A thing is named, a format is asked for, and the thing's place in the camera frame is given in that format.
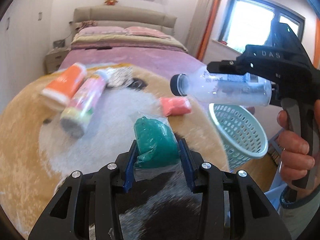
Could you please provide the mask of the grey sleeved right forearm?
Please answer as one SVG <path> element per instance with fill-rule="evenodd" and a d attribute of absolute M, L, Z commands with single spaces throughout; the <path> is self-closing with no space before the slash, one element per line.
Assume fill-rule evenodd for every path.
<path fill-rule="evenodd" d="M 293 200 L 297 191 L 289 186 L 280 195 L 280 217 L 292 239 L 319 239 L 319 187 Z"/>

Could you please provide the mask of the person's right hand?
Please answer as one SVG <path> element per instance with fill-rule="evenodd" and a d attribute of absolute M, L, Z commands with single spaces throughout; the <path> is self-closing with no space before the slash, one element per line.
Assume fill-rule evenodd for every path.
<path fill-rule="evenodd" d="M 285 111 L 279 112 L 277 122 L 285 129 L 278 137 L 278 143 L 284 149 L 281 153 L 280 175 L 289 187 L 295 188 L 292 182 L 304 178 L 314 167 L 315 159 L 308 155 L 309 144 L 289 130 L 288 117 Z"/>

